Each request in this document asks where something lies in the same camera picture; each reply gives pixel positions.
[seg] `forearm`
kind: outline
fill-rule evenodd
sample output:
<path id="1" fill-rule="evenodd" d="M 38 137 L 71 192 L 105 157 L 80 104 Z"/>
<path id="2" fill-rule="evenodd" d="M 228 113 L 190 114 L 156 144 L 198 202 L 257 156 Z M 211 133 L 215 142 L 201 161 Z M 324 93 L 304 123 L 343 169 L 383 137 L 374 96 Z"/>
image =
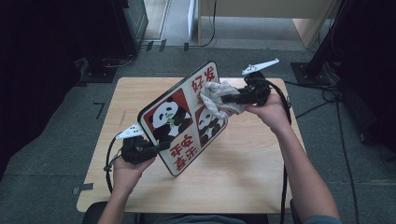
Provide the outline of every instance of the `forearm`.
<path id="1" fill-rule="evenodd" d="M 108 200 L 105 211 L 101 215 L 98 223 L 122 223 L 126 203 L 128 202 L 128 195 L 125 193 L 113 193 Z"/>
<path id="2" fill-rule="evenodd" d="M 275 133 L 300 219 L 306 221 L 312 216 L 339 217 L 332 193 L 306 156 L 293 129 L 288 127 Z"/>

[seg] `person's right hand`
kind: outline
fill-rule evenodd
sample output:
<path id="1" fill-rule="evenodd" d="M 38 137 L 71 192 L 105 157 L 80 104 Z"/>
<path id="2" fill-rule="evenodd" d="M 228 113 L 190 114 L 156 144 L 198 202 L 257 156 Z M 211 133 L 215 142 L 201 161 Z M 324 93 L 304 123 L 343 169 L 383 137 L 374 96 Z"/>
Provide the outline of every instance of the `person's right hand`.
<path id="1" fill-rule="evenodd" d="M 277 94 L 271 93 L 265 105 L 244 105 L 244 109 L 247 112 L 257 115 L 274 133 L 284 127 L 290 126 L 285 108 L 280 100 L 280 96 Z"/>

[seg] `hand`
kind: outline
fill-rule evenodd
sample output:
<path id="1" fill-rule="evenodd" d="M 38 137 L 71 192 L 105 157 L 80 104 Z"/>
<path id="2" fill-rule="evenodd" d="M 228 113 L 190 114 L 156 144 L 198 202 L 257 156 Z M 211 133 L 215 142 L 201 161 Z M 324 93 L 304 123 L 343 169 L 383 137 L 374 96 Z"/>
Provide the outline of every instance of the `hand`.
<path id="1" fill-rule="evenodd" d="M 143 172 L 155 161 L 152 158 L 137 165 L 126 162 L 122 157 L 116 159 L 114 164 L 113 192 L 129 196 L 142 176 Z"/>
<path id="2" fill-rule="evenodd" d="M 283 107 L 280 96 L 277 94 L 270 94 L 265 105 L 244 105 L 247 112 L 257 115 L 262 122 L 271 128 L 272 132 L 277 132 L 284 127 L 289 127 L 288 117 Z"/>

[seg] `person's left hand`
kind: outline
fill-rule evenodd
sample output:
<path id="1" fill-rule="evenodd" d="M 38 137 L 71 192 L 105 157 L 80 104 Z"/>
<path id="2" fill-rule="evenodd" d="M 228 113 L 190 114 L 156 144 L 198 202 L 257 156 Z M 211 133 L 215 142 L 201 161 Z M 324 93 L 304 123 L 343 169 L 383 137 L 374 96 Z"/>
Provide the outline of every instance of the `person's left hand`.
<path id="1" fill-rule="evenodd" d="M 129 196 L 142 176 L 143 172 L 155 161 L 152 158 L 137 165 L 126 162 L 122 157 L 116 159 L 114 164 L 113 192 Z"/>

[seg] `black base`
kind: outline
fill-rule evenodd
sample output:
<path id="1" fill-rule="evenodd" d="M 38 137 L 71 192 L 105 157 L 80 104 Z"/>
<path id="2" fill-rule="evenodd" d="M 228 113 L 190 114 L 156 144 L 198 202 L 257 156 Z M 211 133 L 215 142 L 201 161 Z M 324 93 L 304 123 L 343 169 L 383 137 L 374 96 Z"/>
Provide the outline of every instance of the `black base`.
<path id="1" fill-rule="evenodd" d="M 302 86 L 306 85 L 321 85 L 330 86 L 331 82 L 325 75 L 317 75 L 315 77 L 309 77 L 305 72 L 305 68 L 308 63 L 290 63 L 293 69 L 294 75 L 297 78 L 297 83 Z"/>
<path id="2" fill-rule="evenodd" d="M 81 76 L 81 83 L 112 83 L 116 75 L 116 67 L 104 67 L 100 70 L 92 71 L 88 66 Z"/>

